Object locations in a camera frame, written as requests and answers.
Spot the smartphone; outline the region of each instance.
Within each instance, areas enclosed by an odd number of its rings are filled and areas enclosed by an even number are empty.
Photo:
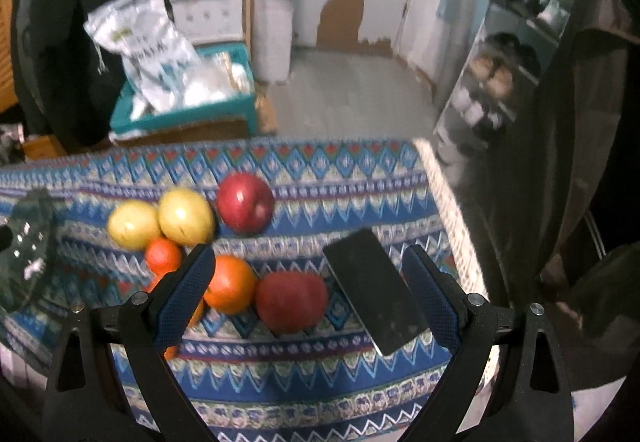
[[[322,252],[381,355],[392,354],[427,329],[418,303],[370,229],[354,232]]]

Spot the white bin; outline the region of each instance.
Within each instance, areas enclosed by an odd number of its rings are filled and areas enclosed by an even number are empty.
[[[252,66],[261,81],[283,83],[289,78],[293,6],[289,0],[254,1]]]
[[[176,27],[194,44],[242,41],[242,0],[169,0]]]

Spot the blue patterned fabric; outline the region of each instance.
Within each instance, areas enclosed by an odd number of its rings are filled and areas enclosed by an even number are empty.
[[[276,197],[271,225],[239,238],[224,224],[217,253],[247,260],[259,277],[313,271],[328,285],[324,319],[293,336],[274,336],[252,310],[209,310],[188,329],[170,362],[178,382],[222,441],[344,440],[407,425],[449,359],[430,332],[392,356],[378,355],[333,280],[322,247],[369,227],[399,268],[419,244],[456,276],[449,241],[410,142],[292,143],[272,140],[113,150],[0,171],[0,214],[33,186],[60,199],[56,275],[46,295],[19,313],[0,310],[0,340],[46,371],[63,306],[82,297],[119,304],[151,280],[142,253],[123,252],[105,224],[122,200],[156,202],[167,188],[192,186],[214,203],[234,171],[265,179]],[[153,425],[122,348],[117,369],[139,422]]]

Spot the gray floor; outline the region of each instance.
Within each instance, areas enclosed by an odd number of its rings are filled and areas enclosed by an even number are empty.
[[[295,50],[269,96],[283,138],[431,136],[431,91],[394,59]]]

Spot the orange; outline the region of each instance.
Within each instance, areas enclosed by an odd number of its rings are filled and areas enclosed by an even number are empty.
[[[223,314],[237,314],[251,304],[257,283],[245,260],[220,254],[216,256],[216,271],[204,293],[204,301]]]
[[[178,346],[169,346],[169,348],[167,348],[164,351],[164,360],[165,361],[171,361],[171,359],[175,358],[178,356]]]
[[[160,276],[180,267],[182,251],[171,240],[156,238],[146,247],[145,261],[151,272]]]
[[[200,300],[200,303],[198,303],[196,310],[193,311],[193,316],[191,316],[191,319],[189,321],[189,324],[187,325],[187,328],[192,328],[196,326],[202,319],[202,316],[204,316],[204,300],[203,299]]]
[[[151,292],[156,285],[158,284],[158,282],[164,278],[164,274],[161,276],[156,276],[155,278],[152,279],[151,283],[149,283],[145,290],[147,292]],[[196,326],[200,320],[202,319],[202,316],[204,316],[204,300],[200,300],[200,303],[198,303],[198,306],[196,307],[196,310],[193,311],[193,315],[191,316],[191,319],[189,320],[189,324],[187,325],[187,328],[191,328]]]

